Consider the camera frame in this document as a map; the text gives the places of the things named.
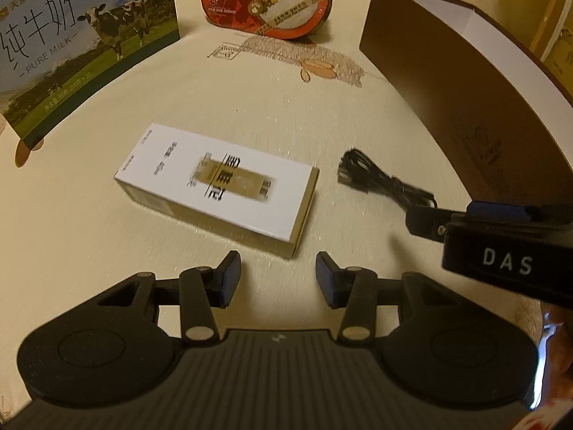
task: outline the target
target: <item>grass field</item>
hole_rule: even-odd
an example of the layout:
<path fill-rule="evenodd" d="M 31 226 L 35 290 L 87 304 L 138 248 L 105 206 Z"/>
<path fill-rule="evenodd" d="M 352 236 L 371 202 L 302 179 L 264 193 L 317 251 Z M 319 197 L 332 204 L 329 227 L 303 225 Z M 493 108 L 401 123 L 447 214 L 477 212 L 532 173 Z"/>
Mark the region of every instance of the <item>grass field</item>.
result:
<path fill-rule="evenodd" d="M 163 24 L 154 25 L 150 27 L 149 35 L 143 39 L 146 45 L 162 36 L 169 34 L 177 29 L 177 21 L 171 20 Z M 129 55 L 139 49 L 139 37 L 134 36 L 121 43 L 121 51 L 123 57 L 127 58 Z M 51 111 L 57 108 L 57 105 L 64 102 L 71 97 L 75 92 L 80 90 L 86 83 L 97 77 L 107 68 L 117 63 L 116 53 L 112 48 L 102 53 L 99 57 L 94 59 L 91 63 L 87 64 L 84 68 L 78 71 L 74 76 L 67 80 L 62 85 L 62 88 L 54 94 L 45 98 L 36 108 L 34 108 L 26 117 L 15 125 L 14 129 L 20 137 L 27 136 L 39 123 L 41 123 Z M 57 101 L 57 104 L 50 106 L 51 102 Z"/>

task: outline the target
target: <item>hand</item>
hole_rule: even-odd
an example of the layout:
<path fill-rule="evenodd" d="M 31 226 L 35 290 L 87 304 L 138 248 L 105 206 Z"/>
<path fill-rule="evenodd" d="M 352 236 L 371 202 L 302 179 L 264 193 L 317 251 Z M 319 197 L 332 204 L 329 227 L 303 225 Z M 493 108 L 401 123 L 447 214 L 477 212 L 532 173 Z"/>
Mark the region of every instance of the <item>hand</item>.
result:
<path fill-rule="evenodd" d="M 557 326 L 555 335 L 549 338 L 546 345 L 541 403 L 554 399 L 573 400 L 573 338 L 565 325 L 565 309 L 542 303 L 541 310 L 546 323 Z"/>

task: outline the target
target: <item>black cable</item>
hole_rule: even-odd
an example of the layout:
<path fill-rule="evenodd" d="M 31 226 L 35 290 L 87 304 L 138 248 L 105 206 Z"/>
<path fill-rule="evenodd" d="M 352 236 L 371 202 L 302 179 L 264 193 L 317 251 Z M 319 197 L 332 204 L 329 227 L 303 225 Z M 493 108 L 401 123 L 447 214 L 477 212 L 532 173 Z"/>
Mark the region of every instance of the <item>black cable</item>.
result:
<path fill-rule="evenodd" d="M 364 192 L 387 194 L 405 210 L 414 205 L 438 206 L 434 194 L 388 176 L 357 148 L 348 150 L 340 160 L 338 182 Z"/>

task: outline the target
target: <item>cloudy sky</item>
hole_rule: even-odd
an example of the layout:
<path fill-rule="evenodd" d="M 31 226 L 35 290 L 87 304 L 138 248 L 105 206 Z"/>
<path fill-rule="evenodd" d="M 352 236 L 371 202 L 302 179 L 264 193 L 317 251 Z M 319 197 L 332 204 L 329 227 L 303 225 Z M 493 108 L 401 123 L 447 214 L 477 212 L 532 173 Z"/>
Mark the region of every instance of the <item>cloudy sky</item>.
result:
<path fill-rule="evenodd" d="M 11 1 L 14 0 L 0 0 L 0 9 L 4 8 L 4 6 L 9 6 Z M 105 9 L 111 9 L 131 0 L 69 1 L 73 8 L 74 19 L 77 19 L 77 17 L 84 14 L 90 6 L 99 6 L 102 3 L 105 3 Z M 58 26 L 52 22 L 52 15 L 46 3 L 47 0 L 26 0 L 22 4 L 19 4 L 17 8 L 14 8 L 13 11 L 10 12 L 10 15 L 0 22 L 0 33 L 2 34 L 4 45 L 8 45 L 8 47 L 10 47 L 10 40 L 12 40 L 12 43 L 15 45 L 16 40 L 14 40 L 14 35 L 18 38 L 19 44 L 21 45 L 22 39 L 19 34 L 22 34 L 22 38 L 25 41 L 25 47 L 22 48 L 22 52 L 29 56 L 29 58 L 26 58 L 20 53 L 13 53 L 10 47 L 10 55 L 15 59 L 15 61 L 10 62 L 8 50 L 6 50 L 0 43 L 0 92 L 14 90 L 25 86 L 42 74 L 52 71 L 65 60 L 85 53 L 97 44 L 97 34 L 86 21 L 76 21 L 75 25 L 72 26 L 73 21 L 69 7 L 66 8 L 66 17 L 69 27 L 67 31 L 64 32 L 63 27 L 60 26 L 59 35 L 57 35 Z M 40 14 L 36 19 L 40 26 L 48 23 L 48 25 L 41 31 L 45 44 L 42 43 L 38 34 L 32 35 L 35 31 L 35 25 L 32 20 L 30 10 L 33 10 L 35 15 L 42 12 L 42 14 Z M 28 19 L 28 24 L 25 24 L 25 18 Z M 10 26 L 16 26 L 14 34 L 8 33 L 10 31 Z M 72 36 L 74 34 L 77 35 L 71 39 L 71 43 L 68 43 L 65 48 L 54 54 L 50 53 L 51 47 L 56 45 L 58 42 L 62 42 L 65 37 Z M 36 57 L 41 56 L 44 53 L 47 53 L 47 57 L 49 59 L 39 64 L 38 68 L 31 68 L 30 66 Z"/>

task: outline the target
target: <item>small rectangular box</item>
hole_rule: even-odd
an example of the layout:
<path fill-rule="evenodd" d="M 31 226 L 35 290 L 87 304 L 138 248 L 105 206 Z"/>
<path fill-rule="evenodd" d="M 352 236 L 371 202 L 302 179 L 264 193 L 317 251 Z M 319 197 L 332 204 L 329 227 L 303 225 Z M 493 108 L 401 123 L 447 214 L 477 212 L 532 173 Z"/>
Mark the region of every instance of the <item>small rectangular box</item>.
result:
<path fill-rule="evenodd" d="M 318 168 L 152 124 L 115 179 L 136 202 L 291 258 Z"/>

